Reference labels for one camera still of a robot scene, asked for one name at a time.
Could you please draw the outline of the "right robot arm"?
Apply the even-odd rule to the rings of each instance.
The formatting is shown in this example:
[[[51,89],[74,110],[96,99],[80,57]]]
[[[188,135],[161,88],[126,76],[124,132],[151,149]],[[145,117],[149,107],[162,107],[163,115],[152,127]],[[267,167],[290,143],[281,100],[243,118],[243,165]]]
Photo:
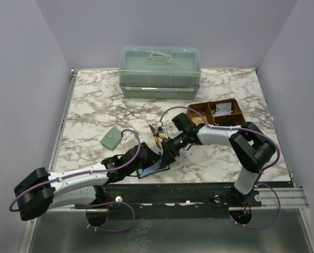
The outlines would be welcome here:
[[[207,123],[196,125],[184,113],[175,116],[172,122],[181,133],[161,142],[163,153],[160,168],[173,164],[180,155],[180,150],[189,144],[217,144],[231,147],[242,165],[234,183],[236,190],[231,192],[231,201],[238,207],[249,202],[249,193],[259,181],[263,171],[275,165],[280,159],[280,149],[276,143],[252,122],[233,127]]]

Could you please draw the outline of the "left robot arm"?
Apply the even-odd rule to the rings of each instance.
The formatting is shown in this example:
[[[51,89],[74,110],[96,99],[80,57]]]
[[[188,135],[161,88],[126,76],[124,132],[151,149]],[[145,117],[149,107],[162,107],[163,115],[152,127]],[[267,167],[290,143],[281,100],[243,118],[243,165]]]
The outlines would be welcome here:
[[[104,193],[96,187],[122,181],[134,172],[160,165],[161,151],[141,143],[125,154],[103,159],[87,168],[70,172],[49,173],[45,168],[31,172],[15,188],[11,212],[18,212],[22,221],[32,220],[48,210],[66,205],[91,205],[100,208]]]

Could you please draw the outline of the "silver card in tray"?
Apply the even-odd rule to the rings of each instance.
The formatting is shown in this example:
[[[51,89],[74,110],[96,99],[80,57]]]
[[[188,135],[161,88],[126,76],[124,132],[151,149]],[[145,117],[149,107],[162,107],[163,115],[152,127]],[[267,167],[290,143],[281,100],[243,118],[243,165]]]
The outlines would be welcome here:
[[[223,115],[229,115],[232,112],[233,112],[232,103],[227,102],[227,103],[216,104],[214,114],[216,116],[223,116]]]

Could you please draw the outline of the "yellow black pliers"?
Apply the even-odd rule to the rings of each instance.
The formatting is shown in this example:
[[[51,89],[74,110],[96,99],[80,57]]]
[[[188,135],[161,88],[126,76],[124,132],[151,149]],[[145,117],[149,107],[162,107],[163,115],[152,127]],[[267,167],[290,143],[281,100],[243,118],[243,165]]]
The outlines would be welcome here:
[[[160,150],[163,150],[162,148],[162,144],[161,144],[161,141],[164,140],[164,139],[168,139],[168,138],[165,138],[163,136],[160,136],[158,134],[156,134],[156,128],[153,127],[151,124],[149,124],[149,128],[152,132],[152,135],[154,136],[154,141],[155,141],[155,144],[157,145],[157,147],[160,149]]]

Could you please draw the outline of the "green snap wallet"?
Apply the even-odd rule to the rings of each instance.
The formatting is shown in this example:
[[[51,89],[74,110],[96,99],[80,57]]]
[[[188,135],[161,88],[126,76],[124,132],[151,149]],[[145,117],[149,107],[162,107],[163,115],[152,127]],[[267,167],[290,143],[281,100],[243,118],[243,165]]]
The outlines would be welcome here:
[[[115,127],[109,130],[101,140],[101,145],[114,151],[121,142],[121,131]]]

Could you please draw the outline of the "brown wicker tray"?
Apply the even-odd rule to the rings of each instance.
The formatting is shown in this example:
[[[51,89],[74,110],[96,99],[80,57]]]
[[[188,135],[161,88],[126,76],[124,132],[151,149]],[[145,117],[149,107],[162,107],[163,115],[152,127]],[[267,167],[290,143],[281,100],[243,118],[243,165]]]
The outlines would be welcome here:
[[[193,103],[188,107],[199,112],[210,125],[229,127],[246,122],[236,99]]]

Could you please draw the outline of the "green plastic storage box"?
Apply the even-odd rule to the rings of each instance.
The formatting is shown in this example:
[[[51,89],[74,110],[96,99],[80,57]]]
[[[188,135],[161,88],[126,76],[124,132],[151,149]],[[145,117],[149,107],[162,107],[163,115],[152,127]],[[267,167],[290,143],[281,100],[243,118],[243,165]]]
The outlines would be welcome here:
[[[126,98],[193,100],[200,83],[200,54],[197,48],[122,48],[119,87]]]

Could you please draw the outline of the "black mounting rail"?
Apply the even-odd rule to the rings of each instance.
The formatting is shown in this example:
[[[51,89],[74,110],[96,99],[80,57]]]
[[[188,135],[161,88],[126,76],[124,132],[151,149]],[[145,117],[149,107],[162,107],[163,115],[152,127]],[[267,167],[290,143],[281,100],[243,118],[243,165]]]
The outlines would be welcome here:
[[[105,211],[110,219],[228,219],[229,208],[260,207],[258,191],[246,196],[232,183],[108,184],[95,187],[96,199],[87,213]]]

